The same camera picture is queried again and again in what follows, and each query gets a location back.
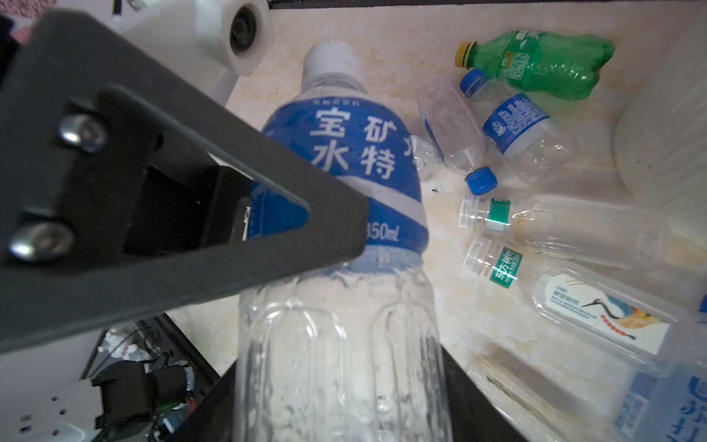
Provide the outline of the Pocari Sweat blue bottle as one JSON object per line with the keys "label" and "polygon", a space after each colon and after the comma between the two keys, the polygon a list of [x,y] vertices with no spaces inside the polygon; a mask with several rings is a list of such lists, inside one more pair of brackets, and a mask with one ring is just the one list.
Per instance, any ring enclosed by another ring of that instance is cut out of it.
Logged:
{"label": "Pocari Sweat blue bottle", "polygon": [[574,138],[506,80],[473,68],[460,80],[460,91],[482,132],[523,182],[543,182],[578,159]]}

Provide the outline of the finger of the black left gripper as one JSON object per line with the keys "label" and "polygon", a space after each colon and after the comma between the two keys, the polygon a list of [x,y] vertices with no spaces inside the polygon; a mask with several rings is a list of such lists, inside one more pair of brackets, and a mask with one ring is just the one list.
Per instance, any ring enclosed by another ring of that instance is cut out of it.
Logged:
{"label": "finger of the black left gripper", "polygon": [[352,261],[364,196],[82,11],[1,20],[1,350]]}

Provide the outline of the white bin pink liner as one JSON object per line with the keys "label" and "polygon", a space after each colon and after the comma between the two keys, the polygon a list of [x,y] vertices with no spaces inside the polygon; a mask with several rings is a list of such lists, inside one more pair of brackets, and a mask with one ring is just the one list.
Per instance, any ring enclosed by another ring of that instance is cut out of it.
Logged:
{"label": "white bin pink liner", "polygon": [[613,156],[634,200],[663,206],[670,228],[706,245],[706,11],[701,9],[624,107]]}

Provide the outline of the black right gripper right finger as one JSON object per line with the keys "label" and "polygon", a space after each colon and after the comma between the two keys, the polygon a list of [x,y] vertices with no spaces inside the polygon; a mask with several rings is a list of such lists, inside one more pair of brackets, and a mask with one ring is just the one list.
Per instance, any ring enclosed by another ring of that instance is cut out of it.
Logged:
{"label": "black right gripper right finger", "polygon": [[452,355],[442,348],[451,432],[455,442],[525,442]]}

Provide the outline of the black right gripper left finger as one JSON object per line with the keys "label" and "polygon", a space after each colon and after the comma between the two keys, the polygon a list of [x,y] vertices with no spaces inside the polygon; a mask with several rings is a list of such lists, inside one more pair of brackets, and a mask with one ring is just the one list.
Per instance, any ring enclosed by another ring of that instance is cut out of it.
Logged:
{"label": "black right gripper left finger", "polygon": [[178,442],[231,442],[238,363],[212,388],[195,412],[176,432]]}

